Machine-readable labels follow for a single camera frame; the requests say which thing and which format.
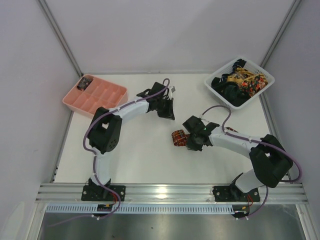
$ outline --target white enclosure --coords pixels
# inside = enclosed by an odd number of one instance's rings
[[[0,13],[0,239],[18,240],[52,177],[70,115],[61,99],[78,77],[36,1],[2,1]]]
[[[83,73],[213,72],[259,64],[293,0],[48,0]]]
[[[312,226],[316,232],[319,12],[317,0],[2,1],[0,240],[24,239],[39,212],[34,203],[41,183],[55,179],[62,185],[83,184],[92,174],[92,154],[81,146],[91,120],[72,115],[62,103],[80,74],[100,75],[128,87],[130,98],[167,76],[178,87],[176,122],[167,123],[153,112],[123,128],[133,130],[121,133],[117,150],[122,152],[112,173],[116,182],[221,184],[250,170],[248,159],[226,149],[205,149],[196,156],[177,150],[171,136],[163,134],[217,104],[203,80],[237,56],[262,64],[275,83],[261,102],[256,98],[234,112],[229,124],[253,136],[278,134],[285,149],[297,157],[314,218],[313,224],[302,222],[302,227],[308,232]],[[226,111],[207,116],[221,123]],[[158,128],[146,132],[157,121]],[[144,141],[135,141],[133,135]],[[154,162],[146,158],[152,154]],[[201,164],[194,162],[198,156]],[[297,188],[305,197],[302,186]],[[298,213],[303,218],[305,211]]]

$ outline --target white table surface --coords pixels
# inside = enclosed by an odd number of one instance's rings
[[[127,87],[129,100],[151,88],[154,82],[169,78],[175,86],[173,111],[175,121],[159,118],[155,111],[140,115],[121,128],[118,146],[112,153],[111,181],[127,184],[226,184],[238,174],[252,169],[251,161],[222,147],[191,151],[174,146],[171,133],[184,129],[192,115],[218,103],[205,87],[208,74],[133,74],[98,77]],[[227,110],[215,108],[205,119],[221,124]],[[91,119],[74,113],[66,137],[56,183],[85,183],[92,175],[93,154],[82,147]],[[244,109],[234,111],[226,126],[243,134],[264,137],[269,133],[259,99]]]

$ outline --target purple cable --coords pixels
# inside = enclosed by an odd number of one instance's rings
[[[301,178],[302,178],[302,168],[300,166],[300,164],[298,163],[298,161],[292,156],[290,155],[289,153],[287,153],[286,151],[284,151],[283,149],[277,147],[277,146],[274,146],[270,143],[267,143],[267,142],[263,142],[263,141],[259,141],[259,140],[254,140],[254,139],[249,139],[249,138],[246,138],[246,137],[243,137],[243,136],[237,136],[237,135],[234,135],[234,134],[231,134],[229,133],[228,131],[225,132],[225,124],[226,122],[229,120],[229,118],[231,117],[231,109],[224,106],[224,105],[215,105],[215,106],[211,106],[209,107],[207,110],[205,110],[203,113],[202,113],[202,116],[205,115],[209,110],[213,109],[213,108],[218,108],[218,107],[221,107],[221,108],[225,108],[228,110],[229,114],[228,116],[226,117],[226,119],[223,121],[222,123],[222,131],[230,136],[230,137],[233,137],[233,138],[236,138],[236,139],[241,139],[241,140],[244,140],[244,141],[247,141],[247,142],[253,142],[253,143],[256,143],[256,144],[261,144],[261,145],[264,145],[264,146],[267,146],[267,147],[270,147],[270,148],[273,148],[275,150],[277,150],[278,152],[282,153],[283,155],[285,155],[286,157],[288,157],[292,162],[294,162],[294,164],[296,165],[296,167],[298,168],[298,171],[299,171],[299,174],[298,174],[298,177],[296,179],[293,179],[293,180],[281,180],[280,182],[282,183],[294,183],[294,182],[297,182],[299,181]],[[266,194],[265,194],[265,198],[262,202],[262,204],[260,205],[260,207],[253,213],[251,213],[249,216],[252,216],[254,214],[256,214],[258,211],[260,211],[260,209],[262,209],[262,207],[266,204],[266,201],[267,201],[267,198],[268,198],[268,195],[269,195],[269,188],[267,186],[266,187]]]
[[[165,88],[161,89],[160,91],[156,92],[155,94],[152,94],[150,96],[146,96],[144,98],[140,98],[136,101],[131,101],[131,102],[128,102],[122,106],[120,106],[119,108],[113,110],[113,111],[109,111],[109,112],[106,112],[105,114],[102,114],[101,116],[99,116],[95,121],[93,121],[93,123],[89,126],[88,130],[85,132],[84,134],[84,137],[83,137],[83,141],[82,141],[82,145],[83,145],[83,148],[91,153],[94,154],[94,157],[93,157],[93,174],[94,174],[94,178],[95,180],[97,181],[97,183],[102,187],[104,188],[105,190],[113,193],[116,195],[117,199],[118,199],[118,206],[113,210],[111,211],[110,213],[108,213],[107,215],[105,216],[102,216],[102,217],[97,217],[96,219],[99,220],[99,219],[105,219],[105,218],[108,218],[110,216],[112,216],[119,208],[120,208],[120,205],[121,205],[121,198],[120,196],[118,195],[118,193],[116,193],[115,191],[113,191],[112,189],[104,186],[101,181],[99,180],[98,178],[98,175],[97,175],[97,171],[96,171],[96,162],[97,162],[97,152],[93,149],[90,149],[86,146],[86,139],[91,131],[91,129],[104,117],[110,115],[110,114],[114,114],[116,112],[118,112],[119,110],[121,109],[124,109],[132,104],[135,104],[137,102],[141,102],[143,100],[147,100],[147,99],[150,99],[150,98],[153,98],[161,93],[163,93],[164,91],[166,91],[169,87],[169,84],[170,84],[170,79],[169,78],[166,78],[163,80],[162,84],[164,85],[165,82],[167,81],[167,85],[165,86]],[[92,214],[83,214],[83,215],[78,215],[78,216],[75,216],[75,217],[72,217],[72,218],[69,218],[69,219],[66,219],[66,220],[63,220],[63,221],[60,221],[60,222],[57,222],[57,223],[54,223],[54,224],[51,224],[51,225],[48,225],[48,227],[55,227],[57,225],[60,225],[60,224],[64,224],[64,223],[67,223],[69,221],[72,221],[72,220],[75,220],[75,219],[79,219],[79,218],[84,218],[84,217],[92,217]]]

